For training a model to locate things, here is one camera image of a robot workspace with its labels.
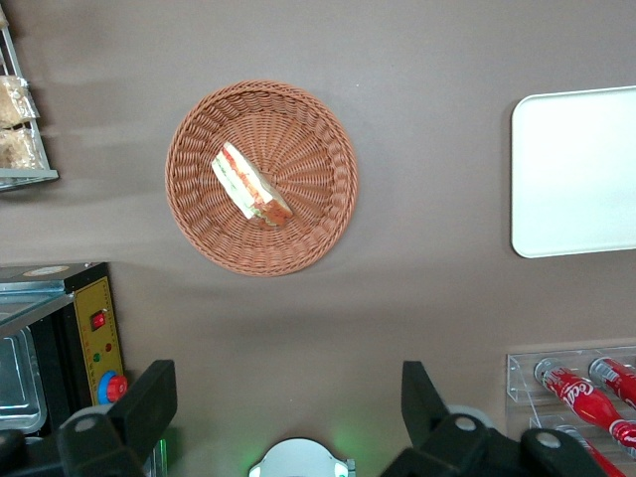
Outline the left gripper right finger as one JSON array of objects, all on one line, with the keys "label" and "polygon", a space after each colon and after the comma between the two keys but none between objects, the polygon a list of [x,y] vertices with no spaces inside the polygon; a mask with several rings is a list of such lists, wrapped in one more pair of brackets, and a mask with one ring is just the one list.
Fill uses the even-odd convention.
[{"label": "left gripper right finger", "polygon": [[520,476],[519,444],[466,412],[451,412],[421,362],[402,364],[401,415],[411,446],[384,476]]}]

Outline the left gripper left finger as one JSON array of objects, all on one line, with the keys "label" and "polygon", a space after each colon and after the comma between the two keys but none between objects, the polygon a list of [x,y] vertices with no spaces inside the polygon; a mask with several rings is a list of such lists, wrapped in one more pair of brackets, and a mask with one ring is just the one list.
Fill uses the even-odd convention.
[{"label": "left gripper left finger", "polygon": [[66,476],[143,476],[177,410],[175,364],[158,360],[108,410],[70,418],[57,437]]}]

